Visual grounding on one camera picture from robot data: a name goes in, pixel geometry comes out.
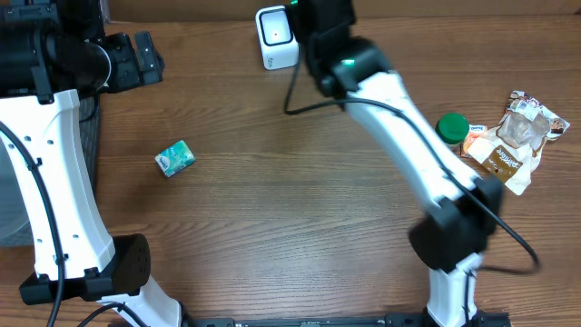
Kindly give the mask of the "teal white small box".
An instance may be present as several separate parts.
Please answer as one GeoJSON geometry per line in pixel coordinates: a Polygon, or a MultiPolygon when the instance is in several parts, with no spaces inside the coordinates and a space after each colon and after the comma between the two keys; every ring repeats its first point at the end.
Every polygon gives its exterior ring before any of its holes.
{"type": "Polygon", "coordinates": [[[184,140],[169,146],[154,158],[162,173],[171,177],[196,162],[194,153],[184,140]]]}

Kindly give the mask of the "green lid jar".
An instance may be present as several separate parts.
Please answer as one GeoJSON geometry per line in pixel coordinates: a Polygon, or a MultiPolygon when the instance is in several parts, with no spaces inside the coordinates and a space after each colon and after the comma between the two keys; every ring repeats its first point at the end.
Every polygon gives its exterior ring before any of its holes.
{"type": "Polygon", "coordinates": [[[441,140],[451,149],[460,146],[469,132],[468,119],[457,113],[444,114],[435,126],[441,140]]]}

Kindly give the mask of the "orange small box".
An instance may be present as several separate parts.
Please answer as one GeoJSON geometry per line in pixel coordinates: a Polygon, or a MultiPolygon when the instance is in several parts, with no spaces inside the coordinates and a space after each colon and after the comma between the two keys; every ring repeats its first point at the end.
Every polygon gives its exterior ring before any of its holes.
{"type": "Polygon", "coordinates": [[[462,157],[470,158],[468,148],[486,131],[487,127],[483,124],[471,124],[468,129],[468,134],[461,145],[460,155],[462,157]]]}

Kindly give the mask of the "beige plastic pouch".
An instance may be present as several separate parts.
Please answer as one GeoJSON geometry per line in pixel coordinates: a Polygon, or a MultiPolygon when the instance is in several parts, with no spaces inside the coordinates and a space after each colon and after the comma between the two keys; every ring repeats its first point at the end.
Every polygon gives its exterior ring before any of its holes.
{"type": "Polygon", "coordinates": [[[531,184],[531,174],[540,165],[545,144],[558,139],[569,126],[535,97],[515,90],[498,125],[487,128],[468,153],[520,195],[531,184]]]}

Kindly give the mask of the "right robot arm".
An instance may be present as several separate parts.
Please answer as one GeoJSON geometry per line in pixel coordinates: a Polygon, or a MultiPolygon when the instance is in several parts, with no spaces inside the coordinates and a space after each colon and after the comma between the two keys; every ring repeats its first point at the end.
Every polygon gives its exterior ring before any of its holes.
{"type": "Polygon", "coordinates": [[[422,313],[393,313],[388,326],[508,326],[505,313],[475,305],[476,275],[497,227],[502,186],[481,178],[426,121],[381,50],[355,37],[350,1],[293,1],[285,7],[320,92],[367,130],[407,180],[425,213],[409,232],[429,268],[422,313]]]}

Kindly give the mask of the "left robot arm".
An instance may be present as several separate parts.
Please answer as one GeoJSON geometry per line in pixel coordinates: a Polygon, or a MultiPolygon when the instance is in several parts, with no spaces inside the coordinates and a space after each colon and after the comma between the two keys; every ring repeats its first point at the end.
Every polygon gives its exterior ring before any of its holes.
{"type": "Polygon", "coordinates": [[[12,1],[1,8],[1,139],[34,237],[28,305],[80,298],[131,326],[184,326],[182,304],[151,274],[146,238],[113,236],[98,211],[80,132],[86,98],[160,83],[151,36],[108,35],[97,1],[12,1]]]}

